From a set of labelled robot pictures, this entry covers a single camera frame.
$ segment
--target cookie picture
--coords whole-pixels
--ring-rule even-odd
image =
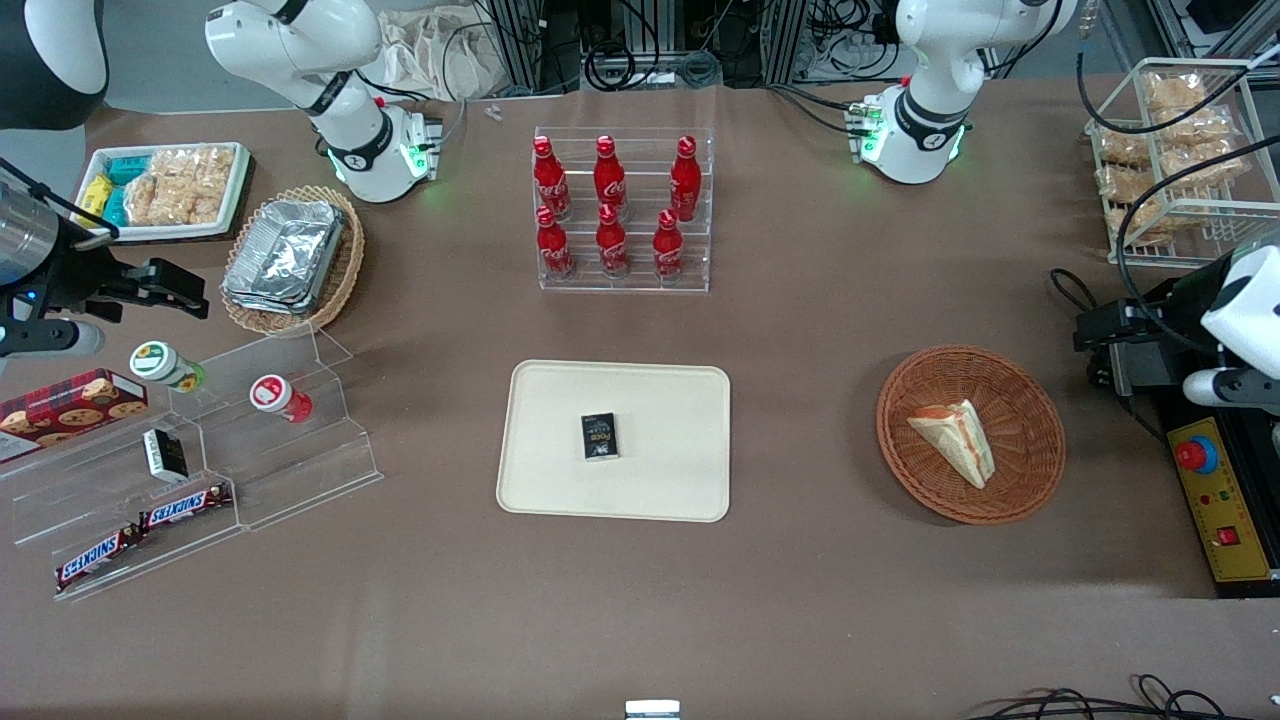
[[[18,410],[17,413],[10,413],[4,421],[0,421],[0,430],[23,436],[36,432],[36,425],[27,420],[26,410]]]
[[[128,418],[131,415],[137,415],[138,413],[145,413],[146,409],[147,409],[147,404],[146,402],[141,402],[141,401],[138,401],[138,402],[122,402],[122,404],[116,405],[115,407],[111,407],[110,410],[108,410],[108,413],[110,413],[113,418],[119,419],[119,418]]]
[[[97,410],[90,407],[77,407],[76,410],[68,410],[59,415],[58,421],[72,428],[79,428],[83,425],[101,423],[102,416],[104,415]]]
[[[40,443],[40,447],[52,447],[64,439],[70,439],[73,437],[76,436],[72,433],[49,433],[45,437],[36,438],[36,442]]]
[[[81,397],[92,401],[96,405],[109,405],[116,397],[120,397],[120,391],[115,389],[111,380],[99,378],[81,391]]]

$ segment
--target wire rack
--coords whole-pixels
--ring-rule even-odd
[[[1254,142],[1263,137],[1257,106],[1248,82],[1235,79],[1247,64],[1245,60],[1147,58],[1125,76],[1125,79],[1098,106],[1098,111],[1117,126],[1151,126],[1155,120],[1143,78],[1148,73],[1196,74],[1203,82],[1206,92],[1213,92],[1228,83],[1234,85],[1231,90],[1225,91],[1219,104],[1230,110],[1235,128],[1240,132],[1242,137],[1236,137],[1235,142]],[[1094,170],[1102,170],[1106,164],[1100,143],[1101,129],[1092,120],[1084,127],[1093,151]],[[1171,151],[1172,146],[1166,145],[1158,132],[1140,137],[1147,143],[1155,182],[1160,182],[1165,176],[1160,163],[1161,154]],[[1280,183],[1276,182],[1271,156],[1266,150],[1260,150],[1248,159],[1249,169],[1233,179],[1213,186],[1175,184],[1149,200],[1148,202],[1155,202],[1158,199],[1160,211],[1142,225],[1130,228],[1123,250],[1126,264],[1201,268],[1235,247],[1260,242],[1271,232],[1280,229]],[[1125,209],[1124,205],[1114,204],[1101,193],[1100,199],[1103,220],[1114,210]],[[1172,219],[1187,220],[1176,223],[1179,225],[1198,227],[1175,231],[1169,241],[1148,243],[1157,234],[1152,228],[1170,224]],[[1107,260],[1115,263],[1120,243],[1110,227],[1107,237],[1110,243]]]

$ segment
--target gray table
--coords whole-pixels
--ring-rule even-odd
[[[332,332],[356,354],[351,413],[385,480],[73,605],[51,601],[47,555],[0,543],[6,717],[616,717],[641,697],[680,698],[690,719],[960,717],[1046,685],[1132,700],[1135,671],[1267,712],[1276,603],[1206,600],[1166,451],[1085,383],[1073,307],[1046,281],[1065,265],[1120,292],[1070,82],[991,83],[925,187],[851,165],[763,91],[502,106],[502,123],[468,113],[439,182],[360,208],[369,256]],[[541,293],[538,124],[714,126],[712,293]],[[301,113],[108,111],[90,128],[92,146],[197,140],[252,150],[253,204],[333,183]],[[216,299],[225,252],[120,256],[196,269]],[[252,340],[216,306],[205,323],[131,309],[100,363],[152,336],[193,357]],[[1027,521],[945,521],[879,456],[881,383],[948,342],[1007,355],[1059,406],[1066,474]],[[728,515],[502,511],[507,383],[529,357],[723,368]],[[15,361],[0,384],[87,366]]]

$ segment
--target wicker basket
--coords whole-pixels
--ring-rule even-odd
[[[338,252],[333,258],[333,265],[329,266],[329,274],[325,277],[324,290],[320,292],[320,302],[310,315],[285,315],[282,313],[250,310],[233,304],[225,293],[223,293],[223,305],[227,306],[227,313],[232,316],[232,320],[236,320],[237,325],[264,334],[287,331],[308,320],[312,325],[323,328],[338,316],[338,313],[342,311],[343,305],[351,297],[351,292],[356,288],[356,275],[360,274],[360,264],[365,259],[365,229],[360,225],[360,218],[356,215],[356,209],[352,208],[351,201],[328,187],[310,184],[296,187],[285,190],[271,200],[301,200],[303,202],[324,200],[335,208],[340,208],[347,214],[347,223],[343,225],[342,236],[338,238]],[[232,263],[236,261],[236,255],[239,254],[241,247],[244,245],[244,237],[248,234],[250,225],[253,224],[253,220],[257,219],[265,206],[266,204],[264,202],[257,210],[253,210],[253,214],[241,227],[241,232],[236,237],[236,245],[232,246],[230,256],[227,259],[227,269],[230,269]]]
[[[970,486],[906,419],[927,405],[969,398],[996,459],[987,487]],[[876,434],[890,469],[929,509],[961,523],[995,525],[1039,510],[1066,461],[1062,421],[1044,391],[995,352],[945,345],[899,365],[876,407]]]

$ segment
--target clear acrylic shelf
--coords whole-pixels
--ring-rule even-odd
[[[351,419],[333,366],[351,354],[323,331],[301,325],[205,360],[205,384],[169,393],[160,413],[9,471],[24,489],[13,501],[14,542],[41,546],[60,568],[138,514],[223,482],[236,502],[152,530],[97,566],[58,600],[97,593],[238,533],[256,530],[381,479],[364,427]],[[253,409],[248,388],[284,375],[314,409],[298,424]],[[148,391],[164,397],[163,388]],[[159,428],[183,445],[191,478],[179,484],[147,471],[142,433]],[[50,577],[50,592],[55,580]]]
[[[716,142],[709,128],[564,128],[539,127],[534,135],[552,140],[556,156],[568,176],[571,202],[570,218],[561,223],[568,236],[570,251],[577,264],[577,273],[567,281],[553,281],[532,245],[536,258],[538,282],[547,291],[586,292],[666,292],[701,293],[710,290],[712,279],[712,170],[716,160]],[[611,135],[617,145],[617,156],[627,173],[627,255],[631,273],[620,281],[609,279],[600,266],[595,245],[599,224],[595,199],[595,138]],[[675,283],[662,284],[654,273],[653,234],[658,229],[658,213],[671,205],[671,165],[676,161],[676,141],[691,135],[698,141],[698,164],[703,170],[701,195],[698,211],[690,223],[680,223],[685,236],[684,273]],[[534,210],[541,205],[536,183],[532,187]],[[534,236],[538,223],[531,223]]]

